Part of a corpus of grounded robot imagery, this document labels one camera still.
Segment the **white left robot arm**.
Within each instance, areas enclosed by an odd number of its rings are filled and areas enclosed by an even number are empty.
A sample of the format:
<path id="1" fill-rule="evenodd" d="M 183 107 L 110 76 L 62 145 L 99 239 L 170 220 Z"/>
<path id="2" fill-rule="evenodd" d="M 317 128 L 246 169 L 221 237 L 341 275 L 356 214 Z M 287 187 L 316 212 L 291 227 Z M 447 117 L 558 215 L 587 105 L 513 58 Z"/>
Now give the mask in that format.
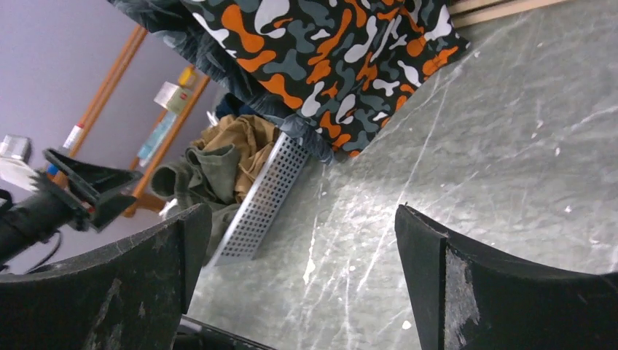
<path id="1" fill-rule="evenodd" d="M 43 155 L 65 175 L 67 185 L 61 187 L 37 171 L 34 193 L 24 201 L 15 203 L 8 191 L 1 191 L 3 274 L 8 272 L 11 259 L 48 241 L 63 226 L 101 232 L 137 201 L 125 189 L 142 178 L 139 171 L 83 163 L 53 149 L 46 149 Z"/>

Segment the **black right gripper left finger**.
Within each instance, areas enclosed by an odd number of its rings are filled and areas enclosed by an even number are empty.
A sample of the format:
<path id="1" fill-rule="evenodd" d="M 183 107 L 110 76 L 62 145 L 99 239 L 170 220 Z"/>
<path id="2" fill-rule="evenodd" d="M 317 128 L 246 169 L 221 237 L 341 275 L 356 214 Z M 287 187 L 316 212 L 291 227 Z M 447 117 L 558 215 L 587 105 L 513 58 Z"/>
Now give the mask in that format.
<path id="1" fill-rule="evenodd" d="M 193 206 L 127 238 L 1 277 L 3 349 L 169 349 L 192 300 L 211 210 Z"/>

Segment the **orange camo shorts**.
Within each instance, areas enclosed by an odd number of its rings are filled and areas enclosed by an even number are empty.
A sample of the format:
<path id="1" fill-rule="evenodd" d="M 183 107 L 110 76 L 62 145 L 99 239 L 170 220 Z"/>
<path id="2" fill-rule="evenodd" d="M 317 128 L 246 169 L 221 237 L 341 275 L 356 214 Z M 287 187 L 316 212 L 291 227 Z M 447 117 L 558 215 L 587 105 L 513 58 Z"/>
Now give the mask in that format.
<path id="1" fill-rule="evenodd" d="M 469 41 L 445 1 L 186 1 L 241 69 L 334 149 L 360 154 Z"/>

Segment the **navy blue shorts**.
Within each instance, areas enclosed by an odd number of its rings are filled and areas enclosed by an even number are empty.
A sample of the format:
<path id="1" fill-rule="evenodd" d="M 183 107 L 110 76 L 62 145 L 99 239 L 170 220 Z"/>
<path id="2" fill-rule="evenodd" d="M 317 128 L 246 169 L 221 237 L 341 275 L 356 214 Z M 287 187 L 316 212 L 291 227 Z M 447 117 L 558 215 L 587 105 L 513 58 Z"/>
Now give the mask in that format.
<path id="1" fill-rule="evenodd" d="M 227 115 L 234 115 L 236 117 L 241 115 L 256 115 L 261 117 L 259 113 L 232 93 L 224 94 L 214 110 L 214 116 L 217 118 L 223 118 Z"/>

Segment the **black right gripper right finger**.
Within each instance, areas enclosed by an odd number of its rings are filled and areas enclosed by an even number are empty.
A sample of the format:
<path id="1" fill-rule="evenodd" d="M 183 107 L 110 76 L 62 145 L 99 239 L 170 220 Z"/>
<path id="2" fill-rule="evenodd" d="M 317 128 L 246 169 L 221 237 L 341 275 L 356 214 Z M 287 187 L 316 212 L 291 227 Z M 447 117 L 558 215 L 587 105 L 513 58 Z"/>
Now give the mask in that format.
<path id="1" fill-rule="evenodd" d="M 401 205 L 396 243 L 423 349 L 615 349 L 617 274 L 531 262 Z"/>

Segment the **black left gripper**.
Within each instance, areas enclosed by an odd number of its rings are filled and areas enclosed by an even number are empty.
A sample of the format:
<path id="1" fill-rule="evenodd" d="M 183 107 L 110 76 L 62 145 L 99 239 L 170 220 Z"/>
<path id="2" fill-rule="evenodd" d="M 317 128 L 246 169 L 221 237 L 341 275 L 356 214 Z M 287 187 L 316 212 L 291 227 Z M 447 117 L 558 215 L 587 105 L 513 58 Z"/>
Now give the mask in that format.
<path id="1" fill-rule="evenodd" d="M 139 171 L 83 163 L 51 148 L 43 156 L 65 176 L 67 184 L 62 187 L 39 172 L 34 177 L 35 197 L 46 196 L 58 203 L 64 225 L 100 232 L 136 202 L 135 196 L 124 191 L 142 178 Z"/>

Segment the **olive green shorts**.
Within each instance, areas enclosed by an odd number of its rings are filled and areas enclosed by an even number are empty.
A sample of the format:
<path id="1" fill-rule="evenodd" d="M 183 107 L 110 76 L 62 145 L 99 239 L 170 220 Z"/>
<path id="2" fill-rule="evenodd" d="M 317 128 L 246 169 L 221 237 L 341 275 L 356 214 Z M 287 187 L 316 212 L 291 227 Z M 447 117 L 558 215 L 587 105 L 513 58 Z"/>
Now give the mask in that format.
<path id="1" fill-rule="evenodd" d="M 210 207 L 211 228 L 204 265 L 214 258 L 237 210 L 235 183 L 240 153 L 232 144 L 215 150 L 188 147 L 179 159 L 159 166 L 151 177 L 152 192 L 176 199 L 180 211 L 196 204 Z"/>

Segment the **tan khaki shorts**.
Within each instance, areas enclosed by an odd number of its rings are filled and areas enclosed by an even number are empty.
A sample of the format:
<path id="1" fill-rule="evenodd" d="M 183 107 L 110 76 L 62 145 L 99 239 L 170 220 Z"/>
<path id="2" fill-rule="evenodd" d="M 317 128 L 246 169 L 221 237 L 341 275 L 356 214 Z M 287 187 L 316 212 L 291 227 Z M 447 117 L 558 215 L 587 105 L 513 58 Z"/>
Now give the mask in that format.
<path id="1" fill-rule="evenodd" d="M 202 171 L 221 203 L 242 203 L 279 137 L 271 122 L 252 114 L 224 116 L 191 142 L 186 158 Z"/>

